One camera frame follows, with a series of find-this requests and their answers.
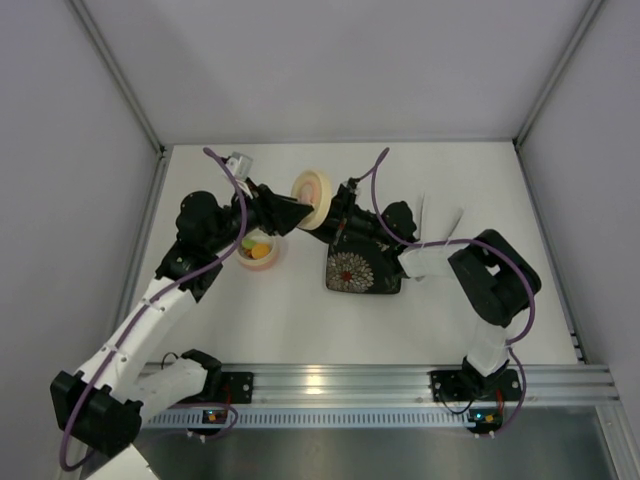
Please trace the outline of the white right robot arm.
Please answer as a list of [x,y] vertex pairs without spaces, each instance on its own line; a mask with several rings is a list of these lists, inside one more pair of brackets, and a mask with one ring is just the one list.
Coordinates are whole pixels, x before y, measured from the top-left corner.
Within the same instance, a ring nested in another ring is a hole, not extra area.
[[328,247],[325,285],[334,292],[396,295],[406,279],[451,274],[479,317],[457,380],[480,399],[496,390],[508,364],[507,329],[541,289],[537,272],[497,231],[463,248],[417,247],[417,226],[404,201],[381,213],[357,204],[355,182],[341,185],[327,217],[311,234]]

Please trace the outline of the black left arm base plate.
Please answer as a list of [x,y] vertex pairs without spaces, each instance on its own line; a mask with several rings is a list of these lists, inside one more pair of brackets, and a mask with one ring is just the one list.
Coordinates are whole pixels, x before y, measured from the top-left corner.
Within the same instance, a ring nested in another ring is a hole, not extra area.
[[253,389],[253,372],[223,372],[216,392],[215,402],[233,405],[251,404]]

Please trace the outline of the stainless steel tongs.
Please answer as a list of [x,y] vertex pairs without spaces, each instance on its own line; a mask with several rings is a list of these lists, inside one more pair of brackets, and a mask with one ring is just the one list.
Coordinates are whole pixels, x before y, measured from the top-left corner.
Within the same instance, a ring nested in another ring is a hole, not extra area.
[[[432,243],[444,241],[446,244],[454,235],[464,208],[442,196],[423,193],[418,203],[418,242]],[[434,278],[453,278],[448,263],[452,248],[447,245],[425,247],[418,255],[421,275],[418,282]]]

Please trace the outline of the cream round lunch box lid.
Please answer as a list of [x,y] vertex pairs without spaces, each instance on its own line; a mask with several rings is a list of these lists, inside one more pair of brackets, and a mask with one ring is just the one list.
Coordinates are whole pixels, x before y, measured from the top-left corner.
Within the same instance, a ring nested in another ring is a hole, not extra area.
[[332,187],[328,176],[317,170],[306,170],[295,180],[291,196],[312,211],[298,224],[300,229],[312,231],[326,220],[332,201]]

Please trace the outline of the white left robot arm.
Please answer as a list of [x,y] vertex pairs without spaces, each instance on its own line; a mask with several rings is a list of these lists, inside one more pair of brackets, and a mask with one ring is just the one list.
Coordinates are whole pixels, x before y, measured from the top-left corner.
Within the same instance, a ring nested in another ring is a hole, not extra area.
[[50,386],[60,452],[70,439],[113,457],[137,437],[142,425],[179,402],[220,400],[222,365],[196,349],[163,370],[140,373],[162,339],[204,297],[245,235],[261,229],[284,236],[313,211],[310,192],[277,195],[265,185],[238,192],[221,206],[197,191],[181,202],[175,243],[142,299],[99,351],[75,373],[60,372]]

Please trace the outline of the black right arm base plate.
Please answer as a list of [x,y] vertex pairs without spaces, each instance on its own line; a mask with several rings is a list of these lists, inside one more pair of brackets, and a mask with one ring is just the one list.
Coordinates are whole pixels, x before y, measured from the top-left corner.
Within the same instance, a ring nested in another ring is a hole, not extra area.
[[498,393],[507,402],[521,398],[522,387],[518,373],[513,369],[484,377],[475,371],[440,369],[429,373],[435,401],[469,402],[495,401]]

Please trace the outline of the yellow round biscuit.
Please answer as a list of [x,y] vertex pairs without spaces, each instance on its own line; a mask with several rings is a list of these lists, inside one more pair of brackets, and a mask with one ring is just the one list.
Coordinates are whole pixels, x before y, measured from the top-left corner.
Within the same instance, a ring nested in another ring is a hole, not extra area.
[[256,243],[250,250],[250,257],[253,260],[260,260],[267,257],[271,252],[271,247],[269,244],[264,243]]

